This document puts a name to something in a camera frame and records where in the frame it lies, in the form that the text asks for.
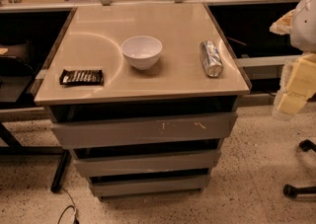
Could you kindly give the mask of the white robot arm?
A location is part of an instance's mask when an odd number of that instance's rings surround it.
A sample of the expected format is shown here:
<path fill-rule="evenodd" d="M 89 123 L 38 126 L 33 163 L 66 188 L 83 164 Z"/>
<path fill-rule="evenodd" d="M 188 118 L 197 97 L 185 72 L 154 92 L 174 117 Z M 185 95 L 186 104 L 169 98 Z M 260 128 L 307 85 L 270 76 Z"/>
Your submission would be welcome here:
<path fill-rule="evenodd" d="M 316 0 L 301 0 L 270 26 L 270 32 L 289 35 L 290 44 L 302 51 L 285 62 L 274 100 L 273 117 L 289 120 L 316 94 Z"/>

